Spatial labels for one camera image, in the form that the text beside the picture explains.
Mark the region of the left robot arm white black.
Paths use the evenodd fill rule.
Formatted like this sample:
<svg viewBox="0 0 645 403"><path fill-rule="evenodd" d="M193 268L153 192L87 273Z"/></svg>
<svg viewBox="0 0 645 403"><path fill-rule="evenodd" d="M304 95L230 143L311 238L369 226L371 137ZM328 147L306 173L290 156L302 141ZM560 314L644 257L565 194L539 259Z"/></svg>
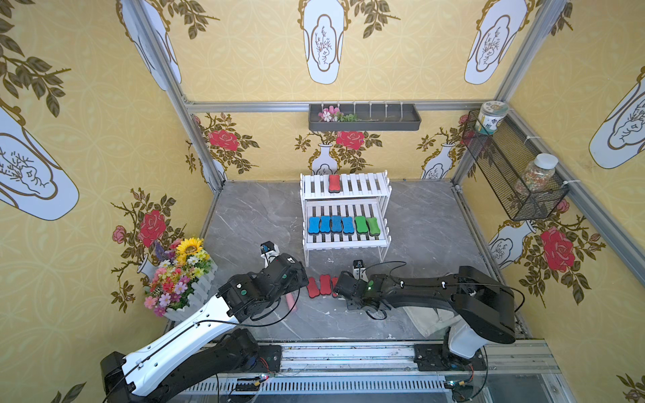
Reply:
<svg viewBox="0 0 645 403"><path fill-rule="evenodd" d="M307 286L302 262L268 259L258 273L233 275L203 307L151 344L101 362L107 402L168 402L216 374L250 369L260 353L250 330L284 295Z"/></svg>

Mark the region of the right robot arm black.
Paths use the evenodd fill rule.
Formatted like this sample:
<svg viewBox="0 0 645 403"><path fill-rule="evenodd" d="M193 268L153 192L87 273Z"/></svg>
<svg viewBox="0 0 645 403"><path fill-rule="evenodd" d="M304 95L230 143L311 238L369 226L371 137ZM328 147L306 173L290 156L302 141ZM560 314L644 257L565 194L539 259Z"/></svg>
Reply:
<svg viewBox="0 0 645 403"><path fill-rule="evenodd" d="M366 312L417 307L453 312L460 320L448 331L448 353L471 359L484 346L514 344L515 295L510 287L471 266L433 278L371 275L358 280L349 272L339 275L334 292L350 309Z"/></svg>

